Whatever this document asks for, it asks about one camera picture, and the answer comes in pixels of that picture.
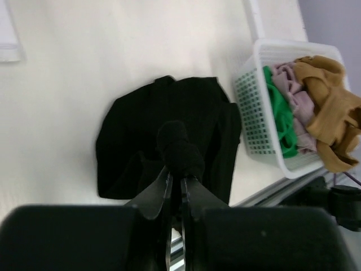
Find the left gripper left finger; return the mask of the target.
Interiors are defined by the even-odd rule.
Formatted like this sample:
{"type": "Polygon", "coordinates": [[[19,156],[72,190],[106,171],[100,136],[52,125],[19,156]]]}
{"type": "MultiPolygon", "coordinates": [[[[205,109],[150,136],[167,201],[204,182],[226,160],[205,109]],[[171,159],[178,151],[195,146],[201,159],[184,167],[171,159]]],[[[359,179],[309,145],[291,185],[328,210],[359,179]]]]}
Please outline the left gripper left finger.
{"type": "Polygon", "coordinates": [[[25,205],[1,223],[2,270],[168,270],[173,178],[124,205],[25,205]]]}

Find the green tank top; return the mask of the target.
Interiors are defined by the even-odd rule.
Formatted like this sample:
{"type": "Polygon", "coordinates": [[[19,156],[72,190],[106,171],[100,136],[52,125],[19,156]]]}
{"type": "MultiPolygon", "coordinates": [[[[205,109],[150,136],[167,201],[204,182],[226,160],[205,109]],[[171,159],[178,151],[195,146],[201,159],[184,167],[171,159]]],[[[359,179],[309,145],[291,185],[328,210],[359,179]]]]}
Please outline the green tank top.
{"type": "Polygon", "coordinates": [[[283,158],[292,158],[298,154],[297,136],[293,127],[293,114],[288,102],[282,96],[272,80],[271,68],[269,66],[264,66],[263,74],[266,80],[283,158]]]}

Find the pink tank top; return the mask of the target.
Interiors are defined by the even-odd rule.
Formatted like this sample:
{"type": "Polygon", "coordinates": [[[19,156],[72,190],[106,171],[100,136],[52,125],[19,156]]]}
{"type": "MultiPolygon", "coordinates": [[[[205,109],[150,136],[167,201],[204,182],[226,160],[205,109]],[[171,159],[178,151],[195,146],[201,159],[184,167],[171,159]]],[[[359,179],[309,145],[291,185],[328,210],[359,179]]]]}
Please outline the pink tank top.
{"type": "Polygon", "coordinates": [[[293,114],[298,151],[303,154],[315,153],[316,139],[306,130],[314,116],[314,102],[298,82],[294,72],[295,65],[295,62],[287,62],[271,66],[272,81],[288,102],[293,114]]]}

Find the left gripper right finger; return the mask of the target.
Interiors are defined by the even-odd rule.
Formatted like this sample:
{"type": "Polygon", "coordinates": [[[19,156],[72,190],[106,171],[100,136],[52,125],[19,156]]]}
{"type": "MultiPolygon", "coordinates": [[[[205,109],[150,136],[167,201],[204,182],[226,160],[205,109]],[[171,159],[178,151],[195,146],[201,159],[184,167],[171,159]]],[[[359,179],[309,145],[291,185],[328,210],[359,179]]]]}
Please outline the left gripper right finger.
{"type": "Polygon", "coordinates": [[[184,178],[186,270],[355,270],[336,219],[314,207],[229,207],[184,178]]]}

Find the mustard brown tank top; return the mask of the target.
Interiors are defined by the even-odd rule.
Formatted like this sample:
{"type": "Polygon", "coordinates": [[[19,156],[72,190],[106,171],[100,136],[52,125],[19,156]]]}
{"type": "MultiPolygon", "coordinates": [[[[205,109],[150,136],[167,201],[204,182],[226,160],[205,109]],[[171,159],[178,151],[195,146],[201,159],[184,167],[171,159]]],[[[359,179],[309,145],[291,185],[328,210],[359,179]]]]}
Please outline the mustard brown tank top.
{"type": "Polygon", "coordinates": [[[357,166],[351,153],[360,145],[360,97],[346,90],[345,67],[316,55],[296,59],[293,70],[315,105],[306,130],[324,166],[333,173],[357,166]]]}

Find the black tank top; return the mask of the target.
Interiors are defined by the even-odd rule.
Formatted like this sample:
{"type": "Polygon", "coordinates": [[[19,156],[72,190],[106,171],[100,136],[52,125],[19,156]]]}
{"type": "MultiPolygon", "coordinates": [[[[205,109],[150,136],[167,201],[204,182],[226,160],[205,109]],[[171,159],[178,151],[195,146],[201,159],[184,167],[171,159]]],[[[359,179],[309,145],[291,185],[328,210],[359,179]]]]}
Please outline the black tank top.
{"type": "Polygon", "coordinates": [[[98,194],[132,199],[163,167],[228,203],[241,120],[215,77],[165,76],[114,101],[95,144],[98,194]]]}

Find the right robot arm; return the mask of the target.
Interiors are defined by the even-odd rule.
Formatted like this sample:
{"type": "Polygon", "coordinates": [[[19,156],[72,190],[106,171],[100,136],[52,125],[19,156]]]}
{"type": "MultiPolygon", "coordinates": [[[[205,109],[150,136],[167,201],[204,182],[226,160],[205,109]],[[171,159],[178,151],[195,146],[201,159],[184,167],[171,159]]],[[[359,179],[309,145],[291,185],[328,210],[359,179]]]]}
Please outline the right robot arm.
{"type": "Polygon", "coordinates": [[[286,197],[281,206],[314,207],[327,211],[336,222],[360,232],[360,189],[346,185],[327,187],[324,177],[317,177],[305,187],[286,197]]]}

